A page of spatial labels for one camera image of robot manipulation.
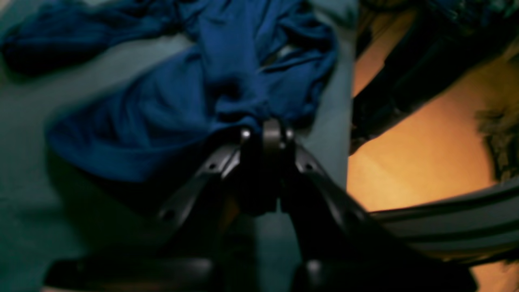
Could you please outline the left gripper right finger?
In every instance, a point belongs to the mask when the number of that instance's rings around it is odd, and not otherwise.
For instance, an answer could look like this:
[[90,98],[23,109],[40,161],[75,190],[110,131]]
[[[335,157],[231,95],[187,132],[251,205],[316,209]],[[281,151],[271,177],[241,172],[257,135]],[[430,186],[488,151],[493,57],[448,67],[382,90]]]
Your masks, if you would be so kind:
[[262,163],[280,186],[281,210],[302,264],[293,292],[474,292],[469,268],[434,260],[398,240],[337,186],[292,129],[265,121]]

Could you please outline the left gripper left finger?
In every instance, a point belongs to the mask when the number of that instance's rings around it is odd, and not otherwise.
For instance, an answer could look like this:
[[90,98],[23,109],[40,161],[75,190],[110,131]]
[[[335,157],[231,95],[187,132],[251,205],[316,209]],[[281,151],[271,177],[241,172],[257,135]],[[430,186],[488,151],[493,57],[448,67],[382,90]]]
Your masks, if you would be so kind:
[[228,187],[253,140],[241,128],[159,207],[150,227],[78,259],[54,261],[45,292],[226,292],[218,249],[232,217]]

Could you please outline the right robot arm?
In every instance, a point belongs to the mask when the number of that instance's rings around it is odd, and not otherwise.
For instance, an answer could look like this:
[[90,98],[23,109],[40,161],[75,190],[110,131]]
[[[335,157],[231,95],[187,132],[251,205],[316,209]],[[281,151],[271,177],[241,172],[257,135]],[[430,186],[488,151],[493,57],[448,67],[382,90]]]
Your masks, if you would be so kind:
[[517,34],[517,0],[422,0],[406,35],[353,99],[349,153],[501,55]]

